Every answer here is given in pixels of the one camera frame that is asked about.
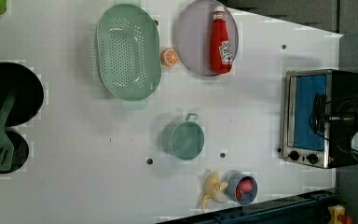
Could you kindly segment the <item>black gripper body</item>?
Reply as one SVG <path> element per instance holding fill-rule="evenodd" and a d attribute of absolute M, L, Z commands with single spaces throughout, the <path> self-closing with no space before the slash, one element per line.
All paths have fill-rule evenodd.
<path fill-rule="evenodd" d="M 325 124 L 335 123 L 345 126 L 358 127 L 358 94 L 327 100 L 320 96 L 320 131 L 325 130 Z"/>

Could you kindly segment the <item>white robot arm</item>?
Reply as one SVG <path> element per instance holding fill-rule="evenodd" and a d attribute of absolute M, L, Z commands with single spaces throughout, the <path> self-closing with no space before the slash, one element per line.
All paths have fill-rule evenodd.
<path fill-rule="evenodd" d="M 317 116 L 317 127 L 320 131 L 329 131 L 326 140 L 339 152 L 358 157 L 358 150 L 352 146 L 352 140 L 358 133 L 358 95 L 340 97 L 325 101 L 324 109 Z"/>

